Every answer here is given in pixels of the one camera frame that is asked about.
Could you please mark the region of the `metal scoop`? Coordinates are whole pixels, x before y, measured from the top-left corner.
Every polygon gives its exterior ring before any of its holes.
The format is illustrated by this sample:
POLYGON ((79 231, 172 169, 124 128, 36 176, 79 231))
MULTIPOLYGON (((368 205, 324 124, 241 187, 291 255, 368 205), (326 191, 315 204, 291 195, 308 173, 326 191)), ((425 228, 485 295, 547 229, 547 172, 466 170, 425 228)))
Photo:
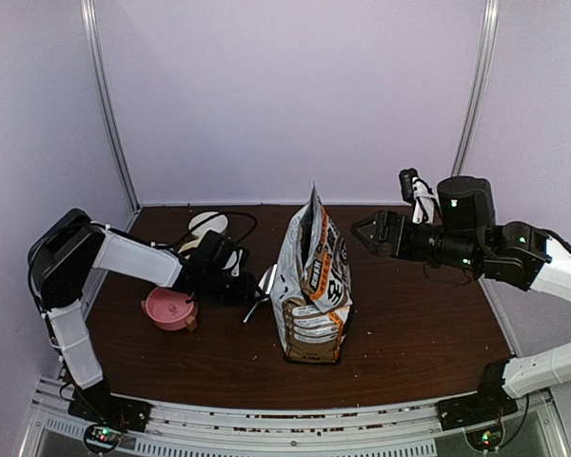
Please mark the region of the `metal scoop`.
POLYGON ((275 283, 275 277, 277 273, 277 265, 273 264, 266 269, 265 273, 262 275, 260 281, 256 288, 256 301, 251 309, 248 311, 243 319, 243 323, 247 324, 251 316, 258 308, 259 305, 270 301, 270 293, 272 291, 273 285, 275 283))

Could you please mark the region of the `pink pet bowl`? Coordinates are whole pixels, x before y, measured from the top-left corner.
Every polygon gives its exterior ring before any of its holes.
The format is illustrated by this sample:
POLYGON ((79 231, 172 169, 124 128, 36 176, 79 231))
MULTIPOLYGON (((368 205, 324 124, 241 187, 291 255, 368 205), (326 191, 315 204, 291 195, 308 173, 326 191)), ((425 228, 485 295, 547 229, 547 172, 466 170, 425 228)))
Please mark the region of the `pink pet bowl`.
POLYGON ((141 302, 144 314, 154 325, 165 331, 198 327, 198 305, 194 294, 173 291, 169 288, 154 288, 141 302))

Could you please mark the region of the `dog food bag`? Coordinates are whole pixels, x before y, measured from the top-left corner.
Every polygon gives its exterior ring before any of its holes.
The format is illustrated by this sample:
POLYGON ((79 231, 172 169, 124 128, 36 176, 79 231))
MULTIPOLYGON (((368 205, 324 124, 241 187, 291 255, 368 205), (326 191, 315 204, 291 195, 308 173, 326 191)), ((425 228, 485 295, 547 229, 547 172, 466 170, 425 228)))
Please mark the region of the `dog food bag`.
POLYGON ((287 361, 340 361, 354 305, 350 266, 346 241, 316 189, 288 223, 270 300, 287 361))

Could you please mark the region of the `cream pet bowl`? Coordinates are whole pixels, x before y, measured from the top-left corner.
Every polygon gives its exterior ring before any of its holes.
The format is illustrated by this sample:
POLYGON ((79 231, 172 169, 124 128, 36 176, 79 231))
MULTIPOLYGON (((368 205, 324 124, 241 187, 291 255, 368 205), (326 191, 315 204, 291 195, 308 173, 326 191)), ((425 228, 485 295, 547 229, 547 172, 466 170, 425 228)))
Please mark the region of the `cream pet bowl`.
POLYGON ((188 252, 192 251, 195 248, 198 248, 198 246, 200 245, 202 241, 202 237, 196 237, 191 241, 185 242, 183 243, 179 248, 178 248, 178 253, 179 254, 183 254, 186 255, 188 252))

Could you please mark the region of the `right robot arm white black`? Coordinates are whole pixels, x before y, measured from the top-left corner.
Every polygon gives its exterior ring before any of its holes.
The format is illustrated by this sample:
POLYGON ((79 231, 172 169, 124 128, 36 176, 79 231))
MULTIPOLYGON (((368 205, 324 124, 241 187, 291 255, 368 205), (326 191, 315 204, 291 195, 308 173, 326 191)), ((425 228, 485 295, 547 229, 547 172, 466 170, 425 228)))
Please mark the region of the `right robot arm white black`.
MULTIPOLYGON (((351 233, 375 256, 451 267, 481 278, 533 290, 571 303, 571 245, 553 230, 522 221, 496 222, 488 180, 459 175, 435 191, 414 169, 400 173, 404 200, 412 215, 379 210, 352 224, 351 233)), ((522 398, 571 381, 571 343, 528 357, 511 357, 484 368, 469 399, 475 419, 490 419, 505 397, 522 398)))

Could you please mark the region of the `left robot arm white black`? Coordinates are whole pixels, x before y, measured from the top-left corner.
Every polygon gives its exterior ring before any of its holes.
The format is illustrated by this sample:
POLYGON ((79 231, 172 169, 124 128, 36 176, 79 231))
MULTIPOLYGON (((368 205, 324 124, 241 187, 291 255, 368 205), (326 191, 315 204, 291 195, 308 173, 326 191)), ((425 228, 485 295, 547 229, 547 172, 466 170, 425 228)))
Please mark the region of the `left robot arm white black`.
POLYGON ((118 404, 99 386, 107 378, 94 352, 87 319, 111 275, 176 292, 199 292, 233 304, 263 294, 245 266, 242 238, 231 240, 209 223, 231 211, 213 212, 171 243, 144 241, 84 210, 69 209, 30 248, 28 288, 49 341, 74 385, 82 409, 98 423, 111 421, 118 404))

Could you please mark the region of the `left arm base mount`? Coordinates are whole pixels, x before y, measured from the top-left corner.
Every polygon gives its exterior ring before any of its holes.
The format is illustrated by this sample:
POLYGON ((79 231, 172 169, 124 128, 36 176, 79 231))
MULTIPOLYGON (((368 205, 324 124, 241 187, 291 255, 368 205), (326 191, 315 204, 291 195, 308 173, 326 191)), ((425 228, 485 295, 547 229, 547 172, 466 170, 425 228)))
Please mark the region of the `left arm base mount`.
POLYGON ((71 416, 122 431, 144 432, 150 413, 150 403, 119 396, 110 396, 106 403, 93 404, 75 394, 68 406, 71 416))

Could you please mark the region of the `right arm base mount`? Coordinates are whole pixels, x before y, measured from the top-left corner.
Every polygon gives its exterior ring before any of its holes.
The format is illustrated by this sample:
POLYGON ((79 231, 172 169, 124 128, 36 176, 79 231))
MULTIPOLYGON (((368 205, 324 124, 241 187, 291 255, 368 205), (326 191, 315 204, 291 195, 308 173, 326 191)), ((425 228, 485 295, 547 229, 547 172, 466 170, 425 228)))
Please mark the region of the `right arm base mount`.
POLYGON ((518 404, 507 395, 480 394, 441 400, 436 404, 442 430, 495 422, 518 411, 518 404))

